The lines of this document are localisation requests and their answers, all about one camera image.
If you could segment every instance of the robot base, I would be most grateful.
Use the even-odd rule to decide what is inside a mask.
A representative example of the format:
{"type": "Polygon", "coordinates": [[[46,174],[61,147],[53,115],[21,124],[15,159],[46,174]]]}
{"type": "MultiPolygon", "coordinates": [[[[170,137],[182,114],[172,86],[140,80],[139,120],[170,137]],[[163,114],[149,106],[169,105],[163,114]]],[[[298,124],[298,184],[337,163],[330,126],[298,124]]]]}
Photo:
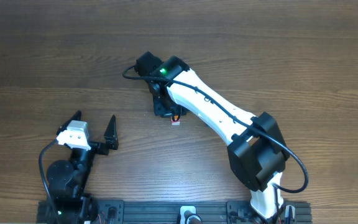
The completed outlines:
{"type": "MultiPolygon", "coordinates": [[[[195,206],[196,213],[205,224],[262,224],[272,219],[260,219],[252,210],[249,201],[225,202],[124,202],[123,200],[98,200],[101,223],[110,224],[177,224],[180,207],[195,206]]],[[[295,207],[295,220],[291,224],[312,224],[310,204],[285,202],[295,207]]],[[[39,203],[37,223],[45,223],[46,202],[39,203]]],[[[285,212],[281,211],[284,224],[285,212]]]]}

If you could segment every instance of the wooden tabletop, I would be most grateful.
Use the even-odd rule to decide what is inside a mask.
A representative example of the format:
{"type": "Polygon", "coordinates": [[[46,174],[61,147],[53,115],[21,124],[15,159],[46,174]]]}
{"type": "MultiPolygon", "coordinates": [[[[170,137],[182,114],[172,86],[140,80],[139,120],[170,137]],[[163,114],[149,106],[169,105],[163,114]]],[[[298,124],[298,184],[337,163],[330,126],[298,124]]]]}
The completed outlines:
{"type": "MultiPolygon", "coordinates": [[[[82,110],[91,139],[117,116],[119,150],[97,156],[86,191],[130,201],[250,199],[226,145],[195,115],[154,116],[121,72],[146,51],[182,58],[212,89],[267,111],[310,173],[314,223],[358,223],[358,1],[0,1],[0,222],[34,222],[38,156],[82,110]]],[[[66,159],[55,146],[44,166],[66,159]]],[[[288,160],[282,185],[297,188],[288,160]]]]}

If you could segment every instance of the robotic arm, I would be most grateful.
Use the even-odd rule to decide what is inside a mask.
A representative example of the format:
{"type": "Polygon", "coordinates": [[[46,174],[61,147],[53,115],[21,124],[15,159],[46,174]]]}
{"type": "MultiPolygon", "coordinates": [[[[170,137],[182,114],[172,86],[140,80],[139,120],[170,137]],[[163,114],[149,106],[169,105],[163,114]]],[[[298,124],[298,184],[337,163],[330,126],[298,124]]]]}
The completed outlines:
{"type": "Polygon", "coordinates": [[[217,104],[285,146],[274,118],[266,112],[255,116],[234,106],[205,85],[185,62],[175,56],[162,62],[146,52],[137,59],[134,69],[141,77],[127,77],[126,72],[123,75],[147,82],[156,115],[174,118],[190,110],[219,134],[227,145],[231,170],[251,191],[251,207],[265,222],[271,222],[283,205],[280,191],[274,186],[280,184],[285,161],[290,155],[269,139],[233,121],[217,104]],[[257,140],[250,144],[252,138],[257,140]]]}

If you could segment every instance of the wooden table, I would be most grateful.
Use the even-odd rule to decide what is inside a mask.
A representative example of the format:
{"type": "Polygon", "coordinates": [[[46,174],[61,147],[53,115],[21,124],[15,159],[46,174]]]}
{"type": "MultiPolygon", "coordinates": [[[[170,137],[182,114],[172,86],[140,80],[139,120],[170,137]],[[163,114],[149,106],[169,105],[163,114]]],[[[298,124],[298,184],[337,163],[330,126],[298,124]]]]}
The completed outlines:
{"type": "MultiPolygon", "coordinates": [[[[0,1],[0,222],[34,222],[40,150],[76,110],[119,150],[97,156],[87,191],[131,201],[249,199],[226,146],[189,114],[154,116],[143,81],[121,72],[176,55],[235,105],[278,121],[310,185],[314,223],[358,223],[358,2],[0,1]]],[[[45,167],[66,159],[54,147],[45,167]]],[[[303,181],[293,159],[282,185],[303,181]]]]}

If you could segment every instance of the white plastic part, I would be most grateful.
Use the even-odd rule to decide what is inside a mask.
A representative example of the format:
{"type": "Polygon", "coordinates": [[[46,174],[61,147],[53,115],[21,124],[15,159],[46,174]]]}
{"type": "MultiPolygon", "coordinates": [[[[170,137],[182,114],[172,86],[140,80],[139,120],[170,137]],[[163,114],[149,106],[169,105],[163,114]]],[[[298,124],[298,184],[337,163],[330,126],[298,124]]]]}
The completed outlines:
{"type": "MultiPolygon", "coordinates": [[[[231,114],[236,116],[246,124],[251,125],[251,118],[255,115],[244,111],[217,94],[210,89],[203,81],[198,78],[197,74],[190,69],[187,72],[181,72],[174,80],[196,86],[198,89],[203,90],[210,97],[214,98],[220,105],[222,105],[231,114]]],[[[171,99],[178,105],[184,106],[203,120],[209,127],[211,127],[229,145],[232,143],[231,136],[233,134],[240,135],[246,130],[246,127],[239,123],[234,123],[233,120],[216,105],[213,105],[201,93],[196,93],[194,90],[179,84],[172,84],[167,88],[168,94],[171,99]]],[[[256,212],[262,217],[268,219],[276,213],[274,190],[272,183],[280,185],[282,173],[277,173],[267,184],[268,187],[263,191],[251,191],[251,205],[256,212]]],[[[280,191],[277,191],[278,202],[280,206],[283,204],[283,198],[280,196],[280,191]]]]}
{"type": "MultiPolygon", "coordinates": [[[[220,105],[222,105],[231,114],[239,118],[246,124],[251,125],[251,117],[255,116],[250,112],[246,112],[217,94],[210,89],[203,81],[198,78],[197,74],[190,69],[187,72],[181,72],[174,80],[187,83],[192,86],[197,86],[198,89],[203,90],[209,96],[214,98],[220,105]]],[[[246,130],[246,127],[239,123],[234,123],[226,113],[219,109],[216,105],[213,105],[205,98],[201,93],[196,93],[194,90],[187,88],[179,84],[172,84],[167,88],[168,94],[171,99],[179,105],[189,109],[195,115],[198,115],[209,127],[211,127],[217,134],[223,139],[223,141],[229,145],[232,143],[231,136],[233,134],[240,135],[246,130]]]]}
{"type": "MultiPolygon", "coordinates": [[[[271,218],[277,212],[274,188],[272,184],[280,185],[280,179],[282,175],[283,173],[275,174],[274,177],[267,183],[267,188],[263,192],[260,190],[256,192],[251,191],[251,206],[257,213],[259,213],[259,215],[265,219],[271,218]]],[[[280,208],[284,203],[284,199],[281,197],[280,190],[277,190],[277,198],[280,208]]]]}
{"type": "Polygon", "coordinates": [[[88,123],[84,121],[71,121],[67,130],[62,131],[57,137],[59,145],[67,144],[70,148],[90,150],[88,144],[88,123]]]}

